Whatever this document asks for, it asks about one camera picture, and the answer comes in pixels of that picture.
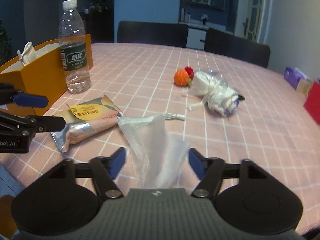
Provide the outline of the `yellow pink snack packet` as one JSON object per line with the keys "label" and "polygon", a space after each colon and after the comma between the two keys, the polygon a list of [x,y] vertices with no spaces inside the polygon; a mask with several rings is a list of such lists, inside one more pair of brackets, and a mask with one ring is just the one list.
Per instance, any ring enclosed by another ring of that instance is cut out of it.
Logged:
{"label": "yellow pink snack packet", "polygon": [[52,132],[52,138],[61,153],[71,145],[105,131],[117,124],[124,113],[106,96],[68,106],[66,111],[55,113],[64,118],[66,125],[59,132]]}

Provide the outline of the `white mesh drawstring pouch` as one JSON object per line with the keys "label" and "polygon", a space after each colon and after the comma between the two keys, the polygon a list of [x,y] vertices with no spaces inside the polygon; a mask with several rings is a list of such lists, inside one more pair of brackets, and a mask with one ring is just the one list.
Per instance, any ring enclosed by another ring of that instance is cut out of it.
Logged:
{"label": "white mesh drawstring pouch", "polygon": [[174,187],[189,143],[165,129],[164,114],[122,117],[118,126],[130,146],[133,174],[140,189]]}

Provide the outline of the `orange cardboard box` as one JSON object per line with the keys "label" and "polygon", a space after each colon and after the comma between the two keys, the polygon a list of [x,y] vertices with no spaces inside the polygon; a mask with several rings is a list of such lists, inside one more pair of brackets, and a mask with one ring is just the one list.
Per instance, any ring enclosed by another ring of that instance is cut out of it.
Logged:
{"label": "orange cardboard box", "polygon": [[5,113],[28,116],[44,115],[50,107],[68,90],[63,70],[58,40],[49,40],[34,47],[37,58],[24,66],[19,57],[1,66],[1,83],[28,94],[45,96],[48,106],[44,108],[23,107],[15,103],[1,103]]}

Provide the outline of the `white cloth in box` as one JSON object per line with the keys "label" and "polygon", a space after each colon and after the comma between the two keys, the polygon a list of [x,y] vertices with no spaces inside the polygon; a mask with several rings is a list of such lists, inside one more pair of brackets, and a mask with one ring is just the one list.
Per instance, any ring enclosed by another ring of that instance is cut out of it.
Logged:
{"label": "white cloth in box", "polygon": [[37,52],[34,49],[33,43],[31,41],[25,44],[24,50],[22,52],[18,50],[17,55],[18,55],[19,61],[23,66],[26,66],[38,59]]}

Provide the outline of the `pink checked tablecloth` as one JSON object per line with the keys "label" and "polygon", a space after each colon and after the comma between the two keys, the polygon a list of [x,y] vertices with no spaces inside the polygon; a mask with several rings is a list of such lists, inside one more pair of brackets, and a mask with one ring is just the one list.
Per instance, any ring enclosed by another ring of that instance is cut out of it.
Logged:
{"label": "pink checked tablecloth", "polygon": [[[103,95],[129,116],[184,114],[184,121],[165,123],[170,133],[208,157],[252,159],[302,201],[298,232],[319,226],[319,126],[304,109],[304,96],[280,74],[212,53],[145,44],[94,44],[92,56],[90,90],[63,94],[49,114]],[[205,108],[188,111],[198,98],[173,83],[185,66],[217,71],[245,100],[228,118]]]}

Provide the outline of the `white ribbon-tied wrapped bundle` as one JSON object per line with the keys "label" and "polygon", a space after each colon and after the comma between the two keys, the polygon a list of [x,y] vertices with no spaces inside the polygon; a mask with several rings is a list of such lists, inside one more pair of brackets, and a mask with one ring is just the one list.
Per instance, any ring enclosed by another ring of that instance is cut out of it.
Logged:
{"label": "white ribbon-tied wrapped bundle", "polygon": [[188,94],[199,96],[201,101],[189,104],[188,111],[207,106],[210,111],[223,117],[229,117],[234,114],[239,102],[245,100],[240,92],[217,74],[197,71],[189,81],[189,86]]}

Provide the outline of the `clear plastic water bottle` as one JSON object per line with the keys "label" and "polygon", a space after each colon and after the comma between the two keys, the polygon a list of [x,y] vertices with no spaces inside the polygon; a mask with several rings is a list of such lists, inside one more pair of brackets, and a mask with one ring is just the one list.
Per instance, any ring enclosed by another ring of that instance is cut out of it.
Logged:
{"label": "clear plastic water bottle", "polygon": [[78,0],[63,1],[58,34],[66,85],[72,94],[85,92],[91,86],[86,32],[77,6]]}

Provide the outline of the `orange crochet ball toy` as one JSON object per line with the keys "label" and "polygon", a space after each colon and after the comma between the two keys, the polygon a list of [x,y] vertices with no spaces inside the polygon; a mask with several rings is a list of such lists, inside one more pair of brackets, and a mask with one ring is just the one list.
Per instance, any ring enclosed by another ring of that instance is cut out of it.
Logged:
{"label": "orange crochet ball toy", "polygon": [[193,68],[186,66],[184,69],[178,69],[174,75],[174,84],[180,87],[189,86],[194,78]]}

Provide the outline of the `red container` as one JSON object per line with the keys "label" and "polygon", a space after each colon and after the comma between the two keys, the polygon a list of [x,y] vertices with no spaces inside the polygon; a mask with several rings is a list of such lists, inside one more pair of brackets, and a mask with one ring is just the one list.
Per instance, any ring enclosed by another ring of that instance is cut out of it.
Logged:
{"label": "red container", "polygon": [[305,110],[313,118],[317,125],[320,125],[320,84],[314,81],[310,87],[308,96],[304,103]]}

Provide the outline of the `purple tissue pack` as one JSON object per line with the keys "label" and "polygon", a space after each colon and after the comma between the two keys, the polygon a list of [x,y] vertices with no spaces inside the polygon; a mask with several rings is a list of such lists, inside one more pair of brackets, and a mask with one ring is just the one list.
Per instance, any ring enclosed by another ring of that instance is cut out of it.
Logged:
{"label": "purple tissue pack", "polygon": [[308,96],[312,80],[301,70],[298,68],[286,67],[283,77],[297,93]]}

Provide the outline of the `right black chair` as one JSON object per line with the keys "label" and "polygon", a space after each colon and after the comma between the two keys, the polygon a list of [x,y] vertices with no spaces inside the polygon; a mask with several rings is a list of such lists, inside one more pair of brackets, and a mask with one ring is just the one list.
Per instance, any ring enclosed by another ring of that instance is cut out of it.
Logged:
{"label": "right black chair", "polygon": [[249,41],[213,28],[207,30],[204,50],[267,68],[271,50],[268,45]]}

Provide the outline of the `black chair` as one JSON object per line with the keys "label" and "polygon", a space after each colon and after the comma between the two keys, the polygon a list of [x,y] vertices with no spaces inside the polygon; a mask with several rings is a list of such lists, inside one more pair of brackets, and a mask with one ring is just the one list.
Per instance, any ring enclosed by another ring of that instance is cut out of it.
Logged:
{"label": "black chair", "polygon": [[188,31],[184,24],[120,21],[117,42],[185,48]]}
{"label": "black chair", "polygon": [[207,30],[204,50],[267,68],[271,50],[268,45],[249,41],[213,28]]}

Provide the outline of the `white cabinet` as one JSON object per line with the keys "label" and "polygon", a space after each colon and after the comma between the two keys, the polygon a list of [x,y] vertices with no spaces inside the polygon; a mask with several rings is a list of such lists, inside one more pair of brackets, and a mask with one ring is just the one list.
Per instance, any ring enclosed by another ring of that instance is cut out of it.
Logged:
{"label": "white cabinet", "polygon": [[233,35],[233,32],[227,31],[225,26],[215,23],[207,22],[206,25],[203,25],[197,23],[179,22],[179,24],[187,25],[189,28],[186,45],[186,47],[189,49],[204,50],[207,30],[210,28]]}

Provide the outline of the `left black chair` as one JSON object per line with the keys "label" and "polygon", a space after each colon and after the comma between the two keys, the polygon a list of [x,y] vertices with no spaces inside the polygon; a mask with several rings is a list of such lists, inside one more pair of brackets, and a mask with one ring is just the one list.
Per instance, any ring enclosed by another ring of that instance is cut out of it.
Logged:
{"label": "left black chair", "polygon": [[188,31],[184,24],[120,21],[117,42],[185,48]]}

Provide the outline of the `white glass-panel door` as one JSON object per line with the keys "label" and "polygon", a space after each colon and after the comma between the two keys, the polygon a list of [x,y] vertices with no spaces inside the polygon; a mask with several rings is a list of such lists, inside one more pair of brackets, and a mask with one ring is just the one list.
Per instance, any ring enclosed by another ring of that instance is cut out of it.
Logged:
{"label": "white glass-panel door", "polygon": [[265,0],[244,0],[244,2],[243,36],[247,40],[258,42]]}

